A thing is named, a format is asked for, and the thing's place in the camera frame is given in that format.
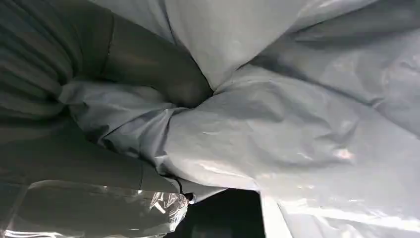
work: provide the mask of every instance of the dark gray fabric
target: dark gray fabric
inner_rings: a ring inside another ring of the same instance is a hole
[[[86,141],[56,100],[62,85],[76,76],[151,86],[166,100],[188,107],[212,94],[187,53],[88,1],[3,0],[0,23],[4,181],[139,187],[142,166],[148,165]],[[148,188],[174,190],[150,170]]]

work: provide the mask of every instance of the white plastic sheet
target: white plastic sheet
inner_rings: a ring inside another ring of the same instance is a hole
[[[62,100],[94,140],[183,179],[263,191],[295,238],[420,237],[420,1],[160,7],[215,94],[186,110],[74,82]]]

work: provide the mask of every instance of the plastic covering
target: plastic covering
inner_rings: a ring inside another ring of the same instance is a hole
[[[188,49],[215,93],[187,110],[72,82],[92,140],[261,191],[294,238],[420,237],[420,1],[96,2]]]
[[[0,187],[5,238],[159,238],[175,230],[188,207],[178,193],[57,180]]]

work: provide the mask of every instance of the clear plastic wrap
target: clear plastic wrap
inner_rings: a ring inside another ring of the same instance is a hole
[[[1,202],[10,201],[1,215],[5,238],[159,238],[175,230],[188,208],[178,193],[56,180],[1,187],[9,191]]]

